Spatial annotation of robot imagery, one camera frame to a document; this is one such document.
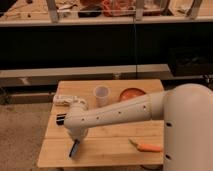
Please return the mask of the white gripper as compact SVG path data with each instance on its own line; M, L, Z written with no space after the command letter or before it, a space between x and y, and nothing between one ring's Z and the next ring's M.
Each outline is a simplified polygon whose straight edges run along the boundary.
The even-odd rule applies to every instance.
M72 140L74 140L73 146L70 150L69 157L72 158L77 152L80 141L82 141L88 134L87 129L72 129L68 131Z

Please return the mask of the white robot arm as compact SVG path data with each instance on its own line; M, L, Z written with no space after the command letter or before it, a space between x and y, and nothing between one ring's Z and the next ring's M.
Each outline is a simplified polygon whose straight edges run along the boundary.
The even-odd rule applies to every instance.
M203 85L184 84L93 110L76 102L64 126L80 141L92 127L149 120L164 122L164 171L213 171L213 90Z

